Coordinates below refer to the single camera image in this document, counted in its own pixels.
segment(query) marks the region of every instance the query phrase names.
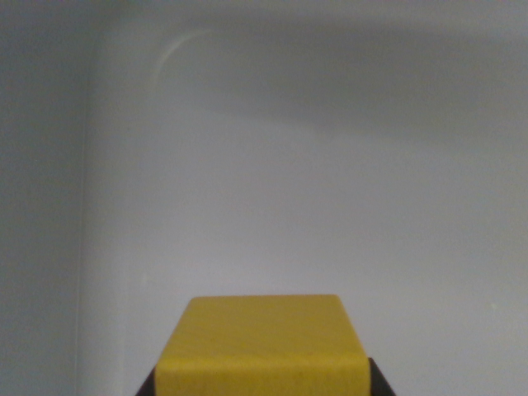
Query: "curved edge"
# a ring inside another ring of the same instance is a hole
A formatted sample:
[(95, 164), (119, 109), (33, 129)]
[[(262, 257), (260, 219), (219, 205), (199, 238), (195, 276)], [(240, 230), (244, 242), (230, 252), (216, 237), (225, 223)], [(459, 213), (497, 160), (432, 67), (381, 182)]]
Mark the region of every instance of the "curved edge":
[(150, 75), (150, 81), (148, 84), (148, 90), (152, 93), (156, 86), (158, 85), (159, 75), (163, 71), (165, 63), (171, 58), (171, 56), (184, 45), (187, 41), (207, 35), (211, 33), (212, 29), (201, 29), (198, 31), (189, 31), (184, 35), (179, 35), (172, 39), (162, 50), (161, 54), (156, 59), (156, 62), (153, 66), (152, 74)]

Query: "yellow block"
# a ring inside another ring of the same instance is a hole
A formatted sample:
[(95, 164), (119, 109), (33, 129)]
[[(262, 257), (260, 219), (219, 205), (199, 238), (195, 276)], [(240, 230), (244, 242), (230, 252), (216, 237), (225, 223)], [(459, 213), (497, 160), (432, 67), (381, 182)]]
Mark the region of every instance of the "yellow block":
[(368, 396), (336, 295), (192, 299), (156, 364), (157, 396)]

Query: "white surface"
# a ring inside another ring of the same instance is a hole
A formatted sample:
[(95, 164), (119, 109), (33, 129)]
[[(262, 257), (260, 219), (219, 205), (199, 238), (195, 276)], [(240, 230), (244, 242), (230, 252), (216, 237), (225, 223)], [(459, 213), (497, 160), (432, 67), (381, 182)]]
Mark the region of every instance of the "white surface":
[(90, 77), (77, 381), (108, 10), (2, 5), (0, 394), (133, 394), (190, 297), (290, 292), (398, 394), (523, 394), (526, 6), (186, 4), (122, 10)]
[(528, 43), (178, 21), (101, 56), (80, 394), (132, 394), (192, 296), (319, 292), (398, 394), (521, 394)]

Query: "black base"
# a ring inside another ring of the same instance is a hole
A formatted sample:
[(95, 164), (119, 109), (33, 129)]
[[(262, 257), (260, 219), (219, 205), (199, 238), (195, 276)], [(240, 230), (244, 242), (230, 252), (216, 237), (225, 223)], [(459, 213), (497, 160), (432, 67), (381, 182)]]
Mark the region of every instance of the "black base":
[[(396, 396), (394, 391), (390, 388), (389, 383), (381, 374), (380, 368), (374, 362), (374, 359), (369, 357), (370, 363), (370, 396)], [(154, 369), (150, 372), (138, 393), (135, 396), (156, 396), (154, 388)]]

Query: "gray wall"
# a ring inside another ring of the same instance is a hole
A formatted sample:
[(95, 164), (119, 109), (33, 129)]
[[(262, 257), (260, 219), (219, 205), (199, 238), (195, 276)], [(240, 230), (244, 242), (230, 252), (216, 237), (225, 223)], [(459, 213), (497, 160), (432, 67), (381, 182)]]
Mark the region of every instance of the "gray wall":
[(0, 11), (0, 394), (75, 389), (88, 74), (98, 10)]

